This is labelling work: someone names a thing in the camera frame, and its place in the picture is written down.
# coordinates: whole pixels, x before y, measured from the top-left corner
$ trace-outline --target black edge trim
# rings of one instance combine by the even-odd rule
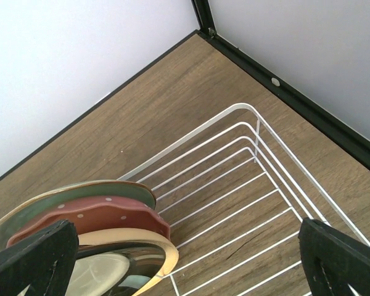
[[[210,28],[214,29],[215,31],[214,20],[212,18],[212,13],[208,1],[192,0],[192,5],[197,16],[197,21],[200,25],[200,31],[207,35],[210,34]]]
[[[57,138],[59,138],[61,135],[63,135],[66,131],[68,131],[70,128],[72,128],[73,126],[75,126],[78,122],[80,122],[84,117],[86,117],[87,115],[89,115],[93,110],[97,109],[99,106],[101,106],[104,102],[107,102],[112,96],[116,95],[117,92],[121,91],[124,87],[126,87],[128,84],[130,84],[132,81],[134,81],[135,79],[137,79],[140,75],[142,75],[144,72],[146,72],[148,69],[150,69],[152,66],[154,66],[157,62],[159,62],[160,60],[162,60],[164,57],[166,57],[168,54],[170,54],[171,52],[173,52],[177,47],[179,47],[180,45],[182,45],[182,43],[186,42],[189,38],[191,38],[192,36],[196,35],[200,33],[199,30],[194,30],[192,33],[190,33],[189,35],[187,35],[184,39],[182,39],[180,42],[178,42],[177,44],[175,44],[173,47],[171,47],[169,50],[167,50],[166,52],[164,52],[162,55],[160,55],[159,57],[157,57],[153,62],[151,62],[149,65],[147,65],[145,68],[143,68],[142,70],[140,70],[139,72],[137,72],[137,74],[135,74],[134,76],[132,76],[129,80],[127,80],[125,83],[123,83],[121,86],[119,86],[117,89],[115,89],[114,91],[112,91],[110,94],[108,94],[105,98],[101,99],[97,104],[93,105],[93,107],[91,107],[89,110],[85,111],[84,114],[82,114],[81,116],[79,116],[76,120],[74,120],[73,122],[71,122],[68,126],[66,126],[64,129],[62,129],[61,131],[59,131],[55,136],[53,136],[52,138],[50,138],[50,140],[48,140],[47,142],[45,142],[43,145],[41,145],[40,147],[38,147],[34,152],[32,152],[30,155],[28,155],[27,157],[25,157],[21,162],[19,162],[18,164],[16,164],[14,167],[12,167],[9,171],[7,171],[6,173],[4,173],[2,176],[0,176],[0,181],[3,180],[6,176],[8,176],[9,174],[11,174],[13,171],[15,171],[18,167],[20,167],[21,165],[23,165],[26,161],[28,161],[29,159],[31,159],[34,155],[36,155],[38,152],[40,152],[41,150],[43,150],[45,147],[47,147],[50,143],[52,143],[53,141],[55,141]]]
[[[219,35],[199,35],[370,170],[370,141],[251,59]],[[276,78],[280,87],[272,84]]]

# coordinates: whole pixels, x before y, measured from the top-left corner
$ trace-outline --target wood surface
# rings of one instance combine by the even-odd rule
[[[249,103],[261,113],[370,240],[370,172],[197,35],[169,53],[0,181],[0,217],[25,200],[55,187],[86,180],[118,178],[236,102]],[[250,112],[236,111],[189,141],[184,147],[176,149],[146,172],[158,168],[176,155],[238,121],[247,121],[252,125],[256,122]],[[236,128],[175,165],[153,175],[144,183],[154,187],[245,134],[252,135],[244,127]],[[335,228],[353,236],[336,212],[263,127],[261,136],[329,222]],[[155,190],[157,196],[180,186],[245,146],[250,146],[248,141],[239,141]],[[250,157],[247,151],[239,153],[202,178],[166,195],[159,200],[157,210],[165,209]],[[273,173],[267,162],[262,157],[259,159],[268,172]],[[138,177],[146,172],[133,177],[132,180],[137,181]],[[262,172],[261,168],[251,161],[192,194],[186,201],[163,212],[162,216],[173,224]],[[290,194],[282,186],[282,181],[277,177],[274,177],[274,180],[289,198]],[[173,243],[179,245],[191,239],[273,190],[274,186],[266,175],[259,177],[173,226]],[[289,201],[301,216],[305,216],[293,198],[289,198]],[[272,193],[206,232],[202,237],[180,247],[178,267],[211,252],[286,208],[287,204],[283,198],[277,192]],[[309,206],[307,209],[314,215]],[[203,282],[295,233],[299,226],[300,222],[296,216],[291,211],[287,212],[213,255],[182,269],[173,276],[179,292],[183,294],[202,285]],[[191,295],[237,295],[298,260],[298,241],[295,236]],[[308,286],[301,266],[297,266],[252,290],[250,295],[303,295],[307,292]],[[170,278],[164,279],[146,295],[175,295]]]

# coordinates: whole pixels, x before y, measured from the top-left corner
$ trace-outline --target green plate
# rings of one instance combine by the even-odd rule
[[[156,206],[156,198],[150,189],[127,181],[98,180],[54,189],[27,200],[0,219],[0,251],[6,248],[10,237],[36,215],[64,202],[95,195],[128,197],[139,200],[152,209]]]

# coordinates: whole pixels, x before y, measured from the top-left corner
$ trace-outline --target dish rack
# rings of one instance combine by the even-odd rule
[[[246,121],[239,121],[235,122],[235,124],[232,124],[232,120],[234,118],[233,113],[234,112],[242,112],[243,115],[247,114],[247,116],[252,116],[253,125]],[[229,127],[217,132],[215,135],[210,136],[208,139],[202,141],[202,142],[196,142],[192,147],[187,148],[185,151],[180,151],[180,154],[178,155],[178,149],[180,149],[183,146],[188,146],[191,144],[191,142],[195,142],[195,139],[197,140],[197,137],[205,133],[208,128],[214,127],[221,122],[222,120],[229,120],[231,121],[231,124]],[[163,171],[165,171],[167,168],[175,166],[181,161],[184,161],[184,159],[196,152],[198,152],[200,149],[205,147],[206,145],[212,145],[215,141],[219,139],[224,139],[224,137],[229,134],[230,132],[233,132],[235,130],[238,130],[239,128],[242,128],[247,131],[244,134],[241,134],[240,136],[236,136],[235,139],[232,141],[229,141],[227,144],[219,147],[218,149],[214,148],[214,150],[209,153],[207,156],[199,159],[198,161],[192,163],[191,165],[188,165],[185,167],[185,169],[182,169],[181,171],[175,173],[174,175],[167,178],[167,176],[157,178],[159,174],[162,174]],[[269,193],[251,201],[247,205],[243,206],[242,208],[236,210],[235,212],[231,213],[230,215],[225,216],[224,218],[220,219],[213,225],[210,225],[209,227],[203,229],[196,235],[187,238],[186,240],[179,243],[176,247],[180,251],[180,258],[181,258],[181,248],[185,245],[191,243],[192,241],[198,239],[207,237],[209,235],[209,232],[221,225],[222,223],[227,222],[232,217],[236,215],[240,215],[244,210],[254,207],[257,203],[261,202],[262,200],[266,200],[269,196],[272,194],[279,194],[284,202],[286,203],[286,209],[281,211],[275,216],[272,216],[268,220],[265,220],[261,224],[258,225],[250,225],[249,230],[242,233],[241,235],[237,236],[234,239],[231,239],[230,241],[227,241],[223,244],[221,244],[219,247],[205,253],[201,254],[200,257],[196,258],[195,260],[192,260],[188,262],[187,264],[175,269],[172,273],[165,276],[165,278],[170,278],[172,285],[174,287],[174,291],[177,296],[186,296],[189,294],[192,294],[196,291],[198,291],[201,288],[206,287],[209,284],[213,284],[216,280],[219,278],[222,278],[223,276],[235,273],[235,270],[240,268],[241,266],[244,266],[246,263],[252,262],[255,258],[259,257],[260,255],[268,252],[269,250],[274,249],[280,244],[283,244],[285,241],[287,241],[290,238],[296,237],[299,233],[299,231],[294,231],[289,236],[277,241],[276,243],[272,245],[267,245],[263,250],[260,252],[252,255],[251,257],[247,258],[246,260],[243,260],[242,262],[232,266],[231,268],[228,268],[226,271],[213,276],[212,278],[206,280],[205,282],[197,285],[196,287],[193,287],[190,290],[187,290],[185,292],[178,289],[178,286],[176,284],[175,275],[178,274],[180,271],[183,271],[183,269],[191,267],[193,264],[199,262],[200,260],[206,259],[209,256],[212,256],[214,253],[219,252],[220,250],[223,250],[230,244],[235,243],[239,239],[248,236],[249,234],[255,232],[257,229],[260,229],[264,225],[268,223],[273,223],[276,219],[278,219],[280,216],[284,215],[287,212],[292,212],[296,218],[299,220],[299,222],[302,221],[302,215],[307,216],[309,218],[317,218],[326,224],[330,225],[328,220],[325,218],[325,216],[321,213],[321,211],[318,209],[318,207],[315,205],[315,203],[311,200],[310,197],[305,193],[305,190],[302,189],[300,184],[295,180],[295,178],[289,173],[286,166],[279,160],[278,156],[275,155],[273,152],[274,149],[271,149],[269,145],[267,144],[268,141],[265,141],[262,139],[263,133],[261,133],[261,129],[265,129],[267,131],[264,132],[264,134],[268,134],[269,136],[272,136],[272,139],[274,139],[274,142],[270,141],[270,146],[278,147],[280,149],[283,149],[283,151],[290,157],[290,161],[292,163],[295,163],[297,168],[300,169],[302,174],[306,176],[308,179],[308,182],[310,182],[315,189],[319,191],[319,194],[324,198],[324,200],[335,210],[335,212],[340,216],[340,218],[345,222],[345,224],[351,229],[351,231],[354,233],[354,235],[364,244],[370,246],[370,241],[367,240],[367,238],[362,234],[362,232],[355,226],[355,224],[349,219],[349,217],[344,213],[344,211],[335,203],[335,201],[329,196],[329,194],[322,188],[322,186],[317,182],[317,180],[311,175],[311,173],[305,168],[305,166],[299,161],[299,159],[295,156],[295,154],[287,147],[287,145],[284,143],[284,141],[278,136],[278,134],[270,127],[270,125],[266,122],[266,120],[257,112],[257,110],[252,107],[249,104],[245,103],[239,103],[234,104],[230,107],[228,107],[226,110],[222,111],[218,115],[214,116],[210,120],[206,121],[196,129],[192,130],[187,135],[183,136],[181,139],[177,140],[176,142],[172,143],[172,145],[168,146],[166,149],[163,149],[161,152],[153,156],[152,158],[148,159],[143,164],[139,165],[135,169],[131,170],[129,173],[123,175],[120,177],[120,180],[129,180],[134,179],[134,181],[138,181],[140,183],[147,182],[148,179],[151,178],[157,178],[159,180],[159,183],[154,186],[152,189],[154,192],[156,192],[158,189],[162,189],[163,186],[170,184],[174,180],[181,180],[179,184],[177,184],[175,187],[172,187],[171,189],[167,190],[163,194],[157,195],[158,202],[160,200],[166,199],[168,196],[175,194],[176,191],[180,190],[181,188],[185,186],[190,186],[192,191],[185,196],[180,197],[178,200],[173,202],[170,205],[167,205],[164,209],[159,211],[159,214],[164,213],[165,211],[168,211],[169,209],[175,207],[175,206],[182,206],[185,207],[186,200],[189,201],[189,199],[195,195],[197,192],[200,192],[201,190],[207,188],[208,186],[213,186],[214,184],[218,183],[222,178],[227,176],[230,173],[235,173],[235,171],[246,164],[253,163],[254,165],[258,166],[261,170],[261,173],[253,176],[248,181],[238,185],[233,190],[214,197],[213,200],[211,200],[209,203],[205,204],[204,206],[195,209],[192,213],[182,217],[180,220],[174,222],[171,224],[171,226],[176,226],[179,223],[182,223],[183,221],[186,221],[187,219],[193,217],[196,214],[202,213],[205,211],[208,207],[211,207],[212,205],[218,203],[222,200],[230,199],[231,195],[234,192],[237,192],[239,189],[256,184],[258,180],[264,176],[264,178],[268,178],[271,184],[273,185],[273,190]],[[205,165],[208,160],[210,160],[213,157],[216,157],[226,149],[230,149],[231,147],[238,146],[240,143],[245,143],[243,145],[244,147],[241,147],[239,150],[235,151],[235,153],[231,154],[230,156],[220,160],[219,162],[216,162],[214,165],[208,167],[206,170],[201,171],[200,173],[197,173],[193,177],[183,181],[182,178],[184,175],[191,170],[197,168],[198,166]],[[227,165],[234,157],[241,153],[248,153],[249,157],[242,163],[229,167],[228,170],[226,170],[224,173],[220,174],[219,176],[215,177],[214,179],[211,179],[205,182],[202,182],[204,178],[206,177],[209,172],[212,170],[215,170],[219,168],[220,166]],[[192,184],[195,183],[195,181],[198,181],[198,183],[201,182],[201,185],[199,184],[197,187],[192,187]],[[296,261],[293,264],[285,267],[284,269],[280,270],[277,273],[272,274],[270,277],[265,278],[264,280],[254,284],[252,287],[249,287],[248,289],[243,290],[242,292],[238,293],[238,296],[245,295],[250,293],[251,291],[265,285],[269,281],[272,281],[273,279],[279,277],[280,275],[286,273],[292,268],[296,268],[297,266],[301,265],[301,261]],[[303,296],[311,295],[311,292],[307,292],[303,294]]]

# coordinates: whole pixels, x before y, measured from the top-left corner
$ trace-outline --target pink plate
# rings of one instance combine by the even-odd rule
[[[170,240],[170,226],[144,203],[118,196],[92,196],[71,200],[35,216],[15,233],[7,247],[55,223],[68,219],[78,234],[111,228],[150,230]]]

